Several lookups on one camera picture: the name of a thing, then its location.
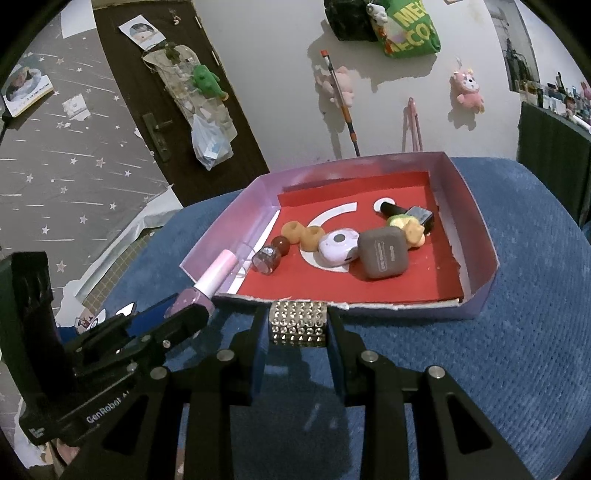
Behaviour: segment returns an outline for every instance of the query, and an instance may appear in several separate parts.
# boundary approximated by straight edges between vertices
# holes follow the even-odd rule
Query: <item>toy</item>
[[[224,92],[217,84],[219,77],[209,71],[205,65],[197,65],[193,70],[193,84],[197,91],[206,97],[218,97],[221,100],[227,100],[229,95]]]
[[[302,232],[300,237],[300,249],[304,252],[318,251],[320,239],[324,237],[324,230],[321,226],[310,225]]]
[[[388,22],[388,14],[382,5],[369,3],[366,10],[372,20],[376,22],[376,25],[383,27]]]
[[[389,226],[397,226],[404,232],[407,248],[419,248],[425,243],[425,227],[412,215],[394,215],[388,219]]]
[[[339,82],[340,91],[343,94],[345,105],[349,108],[353,106],[353,82],[349,77],[349,70],[342,66],[335,70],[335,76]],[[335,91],[335,83],[329,72],[319,69],[318,74],[315,75],[316,83],[322,87],[322,90],[330,96],[330,101],[336,106],[340,106],[339,94]]]
[[[474,78],[472,69],[461,68],[453,72],[456,88],[460,92],[457,101],[466,108],[473,109],[476,113],[484,113],[484,98],[480,95],[480,86]]]
[[[175,48],[176,46],[177,44],[173,41],[168,41],[166,42],[166,45],[164,45],[164,52],[166,54],[166,58],[168,58],[170,60],[170,63],[172,63],[173,65],[178,65],[179,63],[181,63],[181,54]]]
[[[290,252],[291,243],[283,235],[276,236],[273,240],[271,240],[271,245],[279,250],[279,253],[282,257],[286,256]]]
[[[318,251],[331,267],[345,265],[358,256],[359,234],[352,228],[341,228],[327,233],[320,239]]]
[[[583,96],[587,100],[591,100],[591,90],[589,87],[587,87],[587,84],[585,82],[581,82],[581,87],[583,88]]]
[[[263,275],[271,275],[281,263],[281,252],[273,245],[265,245],[252,257],[252,268]]]
[[[281,234],[289,240],[292,245],[300,243],[300,238],[306,229],[300,222],[292,220],[281,227]]]

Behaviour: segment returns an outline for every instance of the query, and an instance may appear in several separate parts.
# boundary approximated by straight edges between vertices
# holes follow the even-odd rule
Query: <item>white circular device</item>
[[[359,234],[352,228],[341,228],[327,233],[320,239],[318,250],[331,267],[345,265],[355,260]]]

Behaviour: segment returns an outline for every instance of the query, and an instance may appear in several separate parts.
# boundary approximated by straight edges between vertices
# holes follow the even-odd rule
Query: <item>pink box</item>
[[[351,313],[388,317],[467,319],[477,316],[491,289],[499,260],[472,192],[443,152],[378,155],[295,168],[258,177],[224,210],[187,254],[180,267],[195,281],[222,249],[235,252],[238,267],[218,296],[262,300],[236,294],[250,257],[266,240],[279,214],[277,196],[335,181],[404,171],[428,171],[431,190],[452,253],[460,265],[463,300],[424,304],[336,304]]]

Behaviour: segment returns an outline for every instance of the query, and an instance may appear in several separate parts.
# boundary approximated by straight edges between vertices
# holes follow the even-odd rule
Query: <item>pink plush toy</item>
[[[353,106],[353,82],[349,77],[349,71],[347,67],[342,66],[335,70],[336,79],[339,82],[340,91],[343,93],[343,100],[345,105],[349,108]],[[332,77],[329,72],[319,70],[318,74],[315,75],[316,83],[322,87],[322,90],[330,96],[330,101],[336,106],[339,104],[339,94],[335,91],[335,86],[332,83]]]
[[[480,86],[476,83],[472,69],[460,68],[453,72],[453,79],[460,92],[457,101],[466,108],[476,110],[476,113],[484,113],[484,98],[479,93]]]

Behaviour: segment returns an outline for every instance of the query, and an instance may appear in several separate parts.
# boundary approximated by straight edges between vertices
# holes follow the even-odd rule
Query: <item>brown bead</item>
[[[276,236],[273,240],[271,240],[271,245],[276,247],[276,249],[281,252],[282,257],[286,256],[290,252],[290,241],[283,235]]]

